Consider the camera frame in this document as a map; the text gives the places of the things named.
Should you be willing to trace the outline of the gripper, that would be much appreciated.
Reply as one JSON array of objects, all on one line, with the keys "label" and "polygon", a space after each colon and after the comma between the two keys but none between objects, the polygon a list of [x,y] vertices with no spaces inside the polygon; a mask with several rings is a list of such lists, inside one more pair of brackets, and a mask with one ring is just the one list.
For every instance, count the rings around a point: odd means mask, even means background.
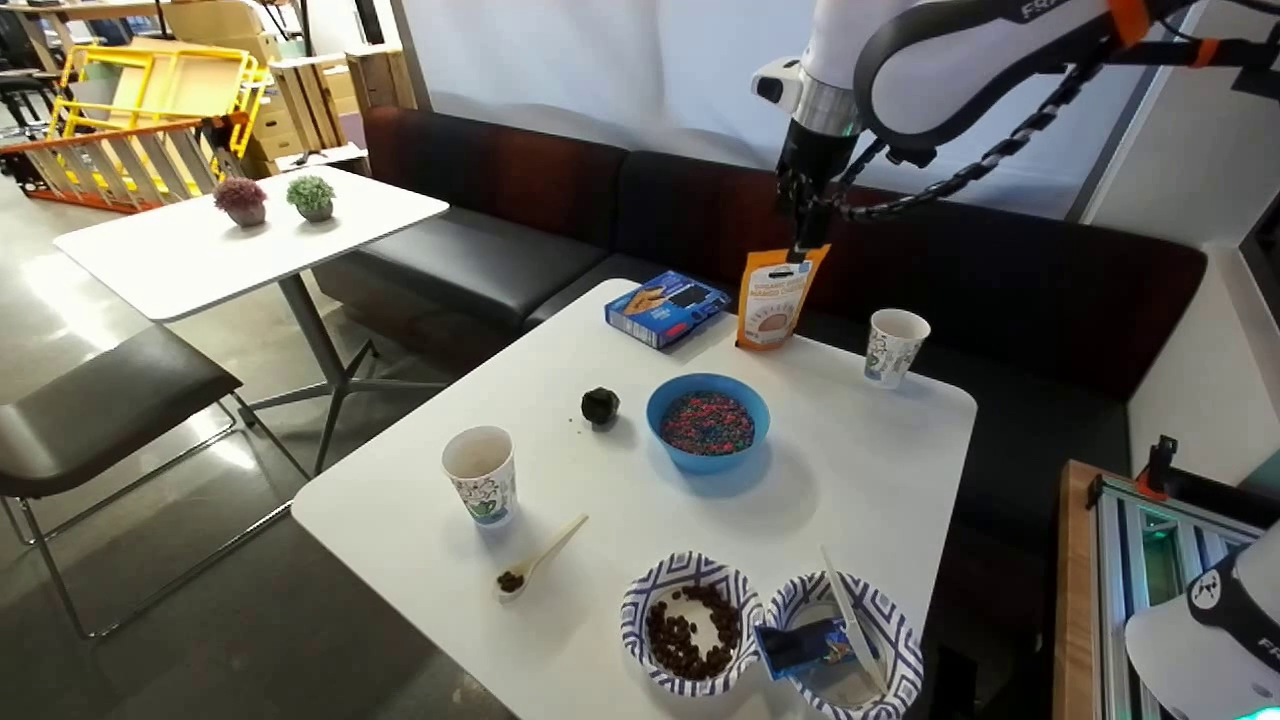
[{"label": "gripper", "polygon": [[777,163],[778,206],[790,214],[794,241],[786,263],[803,263],[829,241],[832,224],[841,220],[831,199],[817,199],[850,164],[858,135],[831,136],[790,120]]}]

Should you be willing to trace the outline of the orange and white packet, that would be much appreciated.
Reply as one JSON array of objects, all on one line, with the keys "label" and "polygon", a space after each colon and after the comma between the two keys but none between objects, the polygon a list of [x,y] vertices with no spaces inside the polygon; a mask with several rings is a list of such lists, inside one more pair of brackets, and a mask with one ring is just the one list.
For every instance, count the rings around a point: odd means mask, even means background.
[{"label": "orange and white packet", "polygon": [[735,345],[751,351],[778,348],[794,333],[812,282],[831,246],[746,255],[739,288]]}]

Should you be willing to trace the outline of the small blue packet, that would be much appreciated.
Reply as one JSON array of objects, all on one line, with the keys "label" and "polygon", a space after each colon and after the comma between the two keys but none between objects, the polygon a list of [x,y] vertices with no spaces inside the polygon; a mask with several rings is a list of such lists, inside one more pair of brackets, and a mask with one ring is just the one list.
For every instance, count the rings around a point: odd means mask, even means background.
[{"label": "small blue packet", "polygon": [[859,660],[841,618],[824,618],[790,629],[756,625],[753,637],[769,678],[776,682]]}]

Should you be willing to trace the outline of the heap of colourful sprinkles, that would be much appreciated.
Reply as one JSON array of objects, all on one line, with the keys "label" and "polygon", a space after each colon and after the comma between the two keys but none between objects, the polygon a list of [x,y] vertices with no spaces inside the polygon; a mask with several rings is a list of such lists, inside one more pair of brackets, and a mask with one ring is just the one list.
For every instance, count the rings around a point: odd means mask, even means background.
[{"label": "heap of colourful sprinkles", "polygon": [[719,457],[750,448],[756,423],[749,407],[731,395],[695,391],[680,395],[660,414],[658,436],[681,452]]}]

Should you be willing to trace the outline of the blue plastic bowl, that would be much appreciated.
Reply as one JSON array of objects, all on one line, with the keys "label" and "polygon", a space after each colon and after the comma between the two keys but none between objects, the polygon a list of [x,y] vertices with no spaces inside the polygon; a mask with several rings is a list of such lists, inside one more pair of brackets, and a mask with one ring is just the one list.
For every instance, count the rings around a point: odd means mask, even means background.
[{"label": "blue plastic bowl", "polygon": [[[723,392],[744,402],[756,423],[755,443],[739,454],[719,457],[700,457],[681,452],[662,441],[658,436],[660,414],[680,395],[695,391]],[[765,400],[753,387],[739,379],[714,373],[692,373],[673,377],[653,391],[646,402],[646,421],[660,447],[677,468],[691,474],[716,474],[744,465],[758,450],[764,447],[765,437],[771,428],[771,411]]]}]

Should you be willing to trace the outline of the dark leather bench sofa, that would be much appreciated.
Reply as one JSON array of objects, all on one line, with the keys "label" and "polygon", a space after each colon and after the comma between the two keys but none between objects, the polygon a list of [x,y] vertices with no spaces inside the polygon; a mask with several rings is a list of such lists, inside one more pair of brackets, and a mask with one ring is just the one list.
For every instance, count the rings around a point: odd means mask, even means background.
[{"label": "dark leather bench sofa", "polygon": [[[735,351],[723,315],[660,354],[604,306],[668,270],[736,295],[746,255],[791,238],[769,172],[397,108],[364,127],[376,181],[449,206],[323,264],[319,284],[471,375],[356,468],[435,482],[454,433],[504,427],[531,515],[596,514],[604,591],[694,547],[767,592],[826,542],[927,637],[1028,643],[1052,619],[1059,471],[1129,471],[1126,404],[1207,274],[1164,240],[938,202],[832,224],[780,352]],[[884,307],[931,324],[896,389],[864,377]],[[692,373],[765,400],[744,465],[682,471],[652,433],[653,391]],[[596,387],[620,397],[604,432],[580,411]]]}]

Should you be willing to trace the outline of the white plastic knife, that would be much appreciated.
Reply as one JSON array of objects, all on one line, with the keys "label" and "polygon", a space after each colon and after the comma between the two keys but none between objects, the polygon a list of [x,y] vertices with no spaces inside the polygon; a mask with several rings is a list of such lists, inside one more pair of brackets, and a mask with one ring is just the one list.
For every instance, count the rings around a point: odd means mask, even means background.
[{"label": "white plastic knife", "polygon": [[832,596],[835,597],[842,619],[845,620],[845,634],[847,642],[852,648],[852,652],[858,657],[858,662],[861,665],[865,674],[870,678],[872,684],[876,689],[886,694],[888,692],[887,680],[884,679],[884,671],[881,669],[879,664],[876,661],[874,655],[870,651],[870,646],[867,642],[865,633],[858,620],[858,614],[852,606],[852,598],[846,591],[841,574],[836,570],[835,564],[827,548],[819,544],[819,552],[826,565],[826,575],[828,578]]}]

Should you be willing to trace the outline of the white plastic spoon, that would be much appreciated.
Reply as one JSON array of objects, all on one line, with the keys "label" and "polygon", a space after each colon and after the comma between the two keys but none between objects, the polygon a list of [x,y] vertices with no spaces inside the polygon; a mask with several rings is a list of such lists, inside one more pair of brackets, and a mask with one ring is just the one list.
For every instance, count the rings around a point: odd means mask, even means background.
[{"label": "white plastic spoon", "polygon": [[553,559],[561,551],[564,543],[568,542],[573,537],[573,534],[588,521],[588,519],[589,515],[586,512],[579,514],[575,519],[572,519],[563,528],[561,528],[559,532],[554,536],[554,538],[550,539],[548,544],[540,550],[539,553],[504,570],[504,571],[522,573],[526,577],[526,584],[522,588],[522,591],[518,592],[517,594],[502,594],[497,589],[495,579],[498,577],[495,577],[493,584],[495,600],[499,603],[508,603],[513,600],[517,600],[530,587],[531,580],[535,577],[538,569],[547,561]]}]

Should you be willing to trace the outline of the blue patterned paper bowl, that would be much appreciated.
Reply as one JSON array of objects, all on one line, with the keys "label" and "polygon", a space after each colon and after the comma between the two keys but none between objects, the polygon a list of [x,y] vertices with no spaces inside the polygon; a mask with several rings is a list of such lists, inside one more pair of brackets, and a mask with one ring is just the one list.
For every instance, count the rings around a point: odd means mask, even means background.
[{"label": "blue patterned paper bowl", "polygon": [[[884,592],[846,571],[835,577],[847,593],[870,653],[884,673],[886,689],[877,689],[855,656],[837,664],[813,661],[794,673],[783,673],[768,659],[768,671],[773,679],[787,682],[823,720],[905,720],[925,679],[920,634]],[[763,625],[794,632],[826,620],[844,629],[831,579],[824,571],[813,571],[785,582],[771,596]]]},{"label": "blue patterned paper bowl", "polygon": [[[646,611],[684,585],[713,587],[741,612],[742,639],[733,660],[724,673],[709,680],[689,680],[664,670],[653,659],[646,638]],[[620,609],[620,635],[625,651],[658,688],[684,698],[701,698],[728,693],[746,670],[762,660],[753,628],[763,621],[762,598],[744,571],[705,553],[682,551],[662,559],[626,589]]]}]

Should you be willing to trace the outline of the heap of brown cereal balls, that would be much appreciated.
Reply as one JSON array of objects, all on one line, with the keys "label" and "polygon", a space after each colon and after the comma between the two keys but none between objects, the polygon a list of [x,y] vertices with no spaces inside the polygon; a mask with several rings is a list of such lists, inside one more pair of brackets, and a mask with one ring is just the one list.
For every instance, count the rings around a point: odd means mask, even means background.
[{"label": "heap of brown cereal balls", "polygon": [[742,639],[741,612],[709,585],[684,585],[646,611],[653,659],[668,673],[709,680],[724,673]]}]

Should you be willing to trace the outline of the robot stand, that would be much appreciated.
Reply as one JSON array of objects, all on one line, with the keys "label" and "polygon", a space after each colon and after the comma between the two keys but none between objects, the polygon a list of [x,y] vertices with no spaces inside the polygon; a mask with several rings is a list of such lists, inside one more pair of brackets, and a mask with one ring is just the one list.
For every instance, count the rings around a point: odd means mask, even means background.
[{"label": "robot stand", "polygon": [[1280,498],[1178,470],[1064,468],[1052,720],[1280,720]]}]

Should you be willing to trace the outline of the purple potted plant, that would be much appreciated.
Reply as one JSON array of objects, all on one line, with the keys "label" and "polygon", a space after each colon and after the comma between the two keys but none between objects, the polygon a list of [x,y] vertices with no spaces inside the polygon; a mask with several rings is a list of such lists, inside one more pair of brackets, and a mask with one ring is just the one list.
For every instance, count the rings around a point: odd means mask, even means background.
[{"label": "purple potted plant", "polygon": [[268,195],[262,187],[244,177],[228,177],[212,192],[215,208],[241,228],[253,228],[266,222],[266,201]]}]

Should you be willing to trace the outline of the white square table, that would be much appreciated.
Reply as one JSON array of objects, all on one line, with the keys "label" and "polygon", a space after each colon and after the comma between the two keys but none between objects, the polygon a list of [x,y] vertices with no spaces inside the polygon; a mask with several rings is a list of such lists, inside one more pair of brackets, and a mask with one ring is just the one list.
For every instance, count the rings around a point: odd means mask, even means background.
[{"label": "white square table", "polygon": [[285,200],[289,174],[262,182],[268,219],[236,225],[201,196],[119,217],[56,238],[56,247],[151,322],[172,323],[275,284],[283,292],[323,380],[260,400],[241,416],[256,423],[270,407],[326,397],[330,406],[316,454],[323,469],[344,400],[361,392],[420,389],[420,383],[358,377],[365,345],[351,361],[337,352],[303,274],[315,266],[447,211],[448,202],[335,167],[311,170],[335,191],[329,220],[312,223]]}]

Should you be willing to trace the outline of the orange and white barrier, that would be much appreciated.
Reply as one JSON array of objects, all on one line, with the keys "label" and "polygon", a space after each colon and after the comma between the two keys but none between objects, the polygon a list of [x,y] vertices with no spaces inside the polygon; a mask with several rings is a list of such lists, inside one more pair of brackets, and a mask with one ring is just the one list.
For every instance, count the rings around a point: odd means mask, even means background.
[{"label": "orange and white barrier", "polygon": [[132,214],[239,177],[248,136],[244,113],[168,122],[8,146],[0,170],[28,199]]}]

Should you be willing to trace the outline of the wooden table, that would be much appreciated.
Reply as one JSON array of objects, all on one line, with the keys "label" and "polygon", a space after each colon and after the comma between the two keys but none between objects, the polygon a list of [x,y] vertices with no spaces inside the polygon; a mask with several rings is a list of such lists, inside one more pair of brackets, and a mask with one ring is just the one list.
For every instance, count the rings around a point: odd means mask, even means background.
[{"label": "wooden table", "polygon": [[56,72],[50,41],[68,54],[79,41],[69,24],[73,22],[110,23],[123,35],[133,35],[129,19],[145,18],[164,31],[164,12],[173,0],[0,0],[0,17],[14,20],[29,42],[37,70]]}]

